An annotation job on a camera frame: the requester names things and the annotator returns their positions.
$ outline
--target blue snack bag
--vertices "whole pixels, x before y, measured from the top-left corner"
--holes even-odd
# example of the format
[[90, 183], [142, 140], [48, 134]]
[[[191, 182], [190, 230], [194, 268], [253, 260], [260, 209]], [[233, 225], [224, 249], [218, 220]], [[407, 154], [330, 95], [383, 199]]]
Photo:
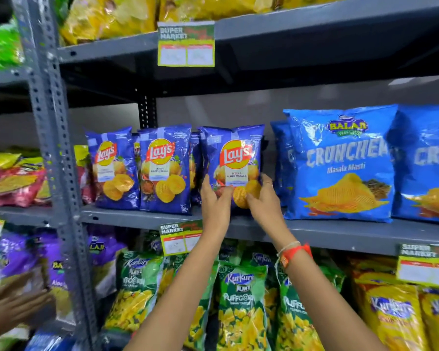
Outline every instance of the blue snack bag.
[[114, 132], [86, 132], [96, 182], [96, 206], [138, 209], [140, 189], [131, 127]]
[[200, 197], [200, 174], [202, 172], [202, 151], [200, 149], [200, 134], [190, 135], [189, 146], [189, 174], [190, 174], [190, 194], [193, 204], [201, 205]]
[[210, 176], [210, 185], [218, 197], [224, 187], [234, 187], [231, 208], [248, 209], [247, 193], [260, 196], [260, 144], [264, 128], [263, 124], [233, 129], [199, 127], [207, 160], [204, 174]]
[[386, 136], [397, 108], [286, 109], [297, 175], [285, 218], [391, 222], [394, 168]]
[[140, 210], [191, 214], [191, 130], [190, 124], [139, 130]]
[[439, 222], [439, 106], [400, 106], [391, 134], [403, 158], [393, 216]]
[[294, 186], [296, 171], [293, 137], [288, 121], [270, 122], [275, 134], [277, 161], [275, 164], [275, 182], [273, 187], [280, 198], [281, 206], [287, 206]]

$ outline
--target red thread bracelet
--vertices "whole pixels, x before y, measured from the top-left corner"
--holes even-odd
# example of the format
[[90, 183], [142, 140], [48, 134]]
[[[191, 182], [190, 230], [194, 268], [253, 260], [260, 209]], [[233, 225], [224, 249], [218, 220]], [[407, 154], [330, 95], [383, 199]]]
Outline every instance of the red thread bracelet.
[[288, 264], [291, 261], [291, 259], [294, 257], [294, 254], [296, 252], [298, 252], [299, 250], [304, 250], [305, 252], [307, 252], [309, 254], [310, 257], [312, 257], [312, 252], [310, 251], [309, 244], [299, 245], [299, 246], [294, 246], [292, 248], [289, 248], [289, 249], [283, 251], [283, 253], [281, 254], [281, 258], [280, 258], [281, 265], [283, 265], [285, 270], [286, 270], [286, 267], [288, 267]]

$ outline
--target blue lay's bag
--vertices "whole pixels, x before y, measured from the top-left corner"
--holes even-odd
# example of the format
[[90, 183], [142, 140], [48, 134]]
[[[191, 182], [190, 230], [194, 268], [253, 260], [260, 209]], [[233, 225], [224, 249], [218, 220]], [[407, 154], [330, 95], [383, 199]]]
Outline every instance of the blue lay's bag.
[[191, 214], [191, 130], [190, 124], [139, 130], [140, 210]]
[[283, 207], [288, 205], [296, 173], [293, 137], [288, 121], [270, 122], [270, 125], [275, 134], [277, 150], [273, 187]]
[[195, 132], [190, 135], [189, 146], [189, 173], [190, 173], [190, 194], [193, 204], [201, 205], [200, 197], [200, 175], [202, 172], [202, 150], [200, 149], [200, 134]]
[[131, 127], [98, 134], [86, 132], [96, 182], [96, 206], [138, 209], [140, 189]]
[[394, 168], [385, 138], [397, 107], [285, 110], [297, 152], [285, 218], [391, 222]]
[[248, 209], [246, 194], [260, 196], [260, 144], [264, 125], [233, 129], [200, 127], [208, 160], [204, 174], [210, 176], [210, 184], [220, 197], [223, 188], [233, 186], [231, 208]]
[[400, 106], [389, 139], [403, 158], [393, 215], [439, 222], [439, 106]]

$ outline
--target person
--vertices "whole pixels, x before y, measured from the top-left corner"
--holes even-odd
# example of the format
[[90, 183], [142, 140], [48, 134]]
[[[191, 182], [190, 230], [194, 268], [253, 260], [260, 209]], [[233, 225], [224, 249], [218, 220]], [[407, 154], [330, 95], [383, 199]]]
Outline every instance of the person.
[[[271, 178], [262, 174], [262, 180], [259, 199], [247, 196], [252, 216], [277, 251], [298, 245], [287, 228]], [[182, 348], [229, 226], [233, 188], [226, 187], [217, 198], [209, 182], [206, 176], [201, 188], [202, 236], [124, 351]], [[304, 249], [291, 258], [286, 272], [326, 351], [387, 351]]]
[[32, 273], [25, 273], [0, 287], [0, 335], [27, 323], [47, 303], [54, 302], [47, 290], [19, 294]]

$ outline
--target hand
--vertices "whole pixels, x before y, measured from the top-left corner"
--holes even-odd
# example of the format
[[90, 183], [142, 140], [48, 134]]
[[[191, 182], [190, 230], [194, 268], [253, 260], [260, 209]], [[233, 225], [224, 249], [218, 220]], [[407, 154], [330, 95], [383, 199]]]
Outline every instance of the hand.
[[273, 234], [276, 230], [287, 229], [278, 196], [273, 189], [270, 177], [262, 174], [262, 189], [260, 197], [256, 199], [250, 193], [247, 194], [247, 203], [252, 217], [265, 230], [267, 234]]
[[217, 198], [216, 193], [213, 192], [210, 186], [210, 176], [205, 175], [202, 189], [200, 190], [204, 231], [216, 231], [222, 237], [226, 235], [229, 219], [231, 218], [233, 192], [234, 189], [232, 187], [225, 187], [221, 197]]
[[47, 290], [17, 295], [31, 276], [31, 273], [19, 276], [0, 287], [0, 335], [26, 323], [45, 304], [53, 301]]

